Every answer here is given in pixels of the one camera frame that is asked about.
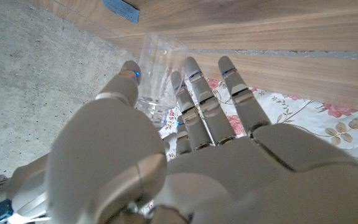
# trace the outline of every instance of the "wooden shelf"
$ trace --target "wooden shelf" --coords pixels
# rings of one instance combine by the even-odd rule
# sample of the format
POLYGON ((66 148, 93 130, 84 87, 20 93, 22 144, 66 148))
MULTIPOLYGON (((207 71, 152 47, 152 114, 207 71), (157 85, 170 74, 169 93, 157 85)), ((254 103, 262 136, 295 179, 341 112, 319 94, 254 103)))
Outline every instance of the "wooden shelf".
MULTIPOLYGON (((358 52, 358 1, 129 0, 138 25, 102 0, 31 0, 139 55, 144 34, 160 31, 190 49, 358 52)), ((205 75, 220 78, 220 54, 192 54, 205 75)), ((358 60, 228 55, 248 85, 358 109, 358 60)))

